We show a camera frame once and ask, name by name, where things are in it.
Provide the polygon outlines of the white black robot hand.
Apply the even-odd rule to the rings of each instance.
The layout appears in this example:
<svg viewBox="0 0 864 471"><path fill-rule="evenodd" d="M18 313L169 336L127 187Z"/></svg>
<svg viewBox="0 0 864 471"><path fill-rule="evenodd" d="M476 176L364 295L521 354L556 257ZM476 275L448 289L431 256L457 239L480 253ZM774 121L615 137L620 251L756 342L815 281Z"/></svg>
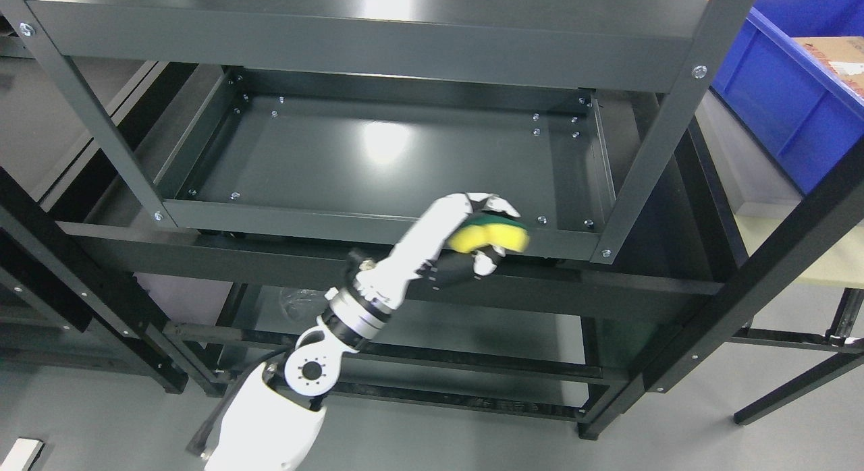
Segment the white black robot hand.
<svg viewBox="0 0 864 471"><path fill-rule="evenodd" d="M463 222L479 215L503 215L521 222L520 213L505 198L491 192L456 192L438 198L408 228L389 255L375 268L359 274L359 280L394 298L396 293L406 292L411 281L424 277L444 284L493 274L509 250L488 246L463 254L446 246L448 237Z"/></svg>

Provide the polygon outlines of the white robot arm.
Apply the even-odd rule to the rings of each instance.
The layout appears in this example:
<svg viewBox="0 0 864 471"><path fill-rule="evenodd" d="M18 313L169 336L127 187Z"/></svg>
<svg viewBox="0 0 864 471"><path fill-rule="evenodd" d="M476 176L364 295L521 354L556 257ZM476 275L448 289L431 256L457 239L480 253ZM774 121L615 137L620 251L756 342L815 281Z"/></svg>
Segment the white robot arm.
<svg viewBox="0 0 864 471"><path fill-rule="evenodd" d="M363 350L395 315L408 286L435 266L397 250L382 260L352 256L342 285L297 342L259 358L185 446L206 470L296 470L320 435L324 401L344 358Z"/></svg>

